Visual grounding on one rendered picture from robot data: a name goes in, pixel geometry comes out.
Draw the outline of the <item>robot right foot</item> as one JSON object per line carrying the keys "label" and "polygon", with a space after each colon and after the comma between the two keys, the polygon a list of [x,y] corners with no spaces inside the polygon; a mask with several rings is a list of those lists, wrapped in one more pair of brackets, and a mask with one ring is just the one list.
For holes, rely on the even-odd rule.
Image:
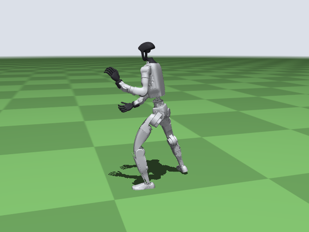
{"label": "robot right foot", "polygon": [[183,173],[188,171],[188,169],[187,169],[187,167],[185,165],[184,166],[182,165],[182,167],[180,167],[178,165],[178,166],[176,166],[176,169],[179,170],[179,171],[182,171]]}

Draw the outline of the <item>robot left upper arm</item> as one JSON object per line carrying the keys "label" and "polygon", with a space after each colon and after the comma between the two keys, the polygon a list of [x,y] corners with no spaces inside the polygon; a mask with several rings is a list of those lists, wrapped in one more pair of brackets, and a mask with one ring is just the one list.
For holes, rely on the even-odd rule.
{"label": "robot left upper arm", "polygon": [[152,69],[151,66],[143,66],[140,69],[140,73],[141,73],[141,84],[142,84],[142,88],[144,88],[146,90],[146,93],[144,95],[139,95],[140,97],[144,97],[147,95],[148,93],[148,87],[149,87],[149,76],[152,73]]}

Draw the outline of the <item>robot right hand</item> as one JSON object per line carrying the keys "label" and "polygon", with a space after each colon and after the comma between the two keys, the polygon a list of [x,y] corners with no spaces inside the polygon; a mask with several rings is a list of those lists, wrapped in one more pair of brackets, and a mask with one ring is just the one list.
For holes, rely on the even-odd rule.
{"label": "robot right hand", "polygon": [[139,106],[139,104],[137,104],[137,105],[134,105],[134,102],[132,102],[132,103],[125,103],[125,102],[121,102],[121,103],[123,103],[123,104],[125,104],[125,105],[118,105],[119,107],[119,110],[121,111],[121,112],[127,112],[127,111],[129,111],[129,110],[131,110],[133,107],[134,108],[136,108],[136,107],[138,107]]}

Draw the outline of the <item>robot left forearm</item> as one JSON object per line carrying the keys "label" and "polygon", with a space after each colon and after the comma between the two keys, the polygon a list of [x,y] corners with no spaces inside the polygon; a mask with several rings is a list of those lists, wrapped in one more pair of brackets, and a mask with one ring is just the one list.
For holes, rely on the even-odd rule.
{"label": "robot left forearm", "polygon": [[123,81],[119,82],[119,85],[121,86],[121,89],[123,92],[130,93],[132,95],[144,95],[146,93],[146,90],[144,88],[140,87],[132,87],[127,84],[125,84]]}

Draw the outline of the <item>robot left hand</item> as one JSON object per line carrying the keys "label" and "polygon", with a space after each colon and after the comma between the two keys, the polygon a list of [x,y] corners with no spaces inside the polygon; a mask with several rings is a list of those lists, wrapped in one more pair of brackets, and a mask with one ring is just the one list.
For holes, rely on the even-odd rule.
{"label": "robot left hand", "polygon": [[117,87],[121,88],[121,86],[119,85],[119,82],[121,82],[122,79],[120,79],[118,70],[114,69],[113,67],[109,67],[109,68],[106,68],[104,73],[107,73],[116,82],[115,84],[117,85]]}

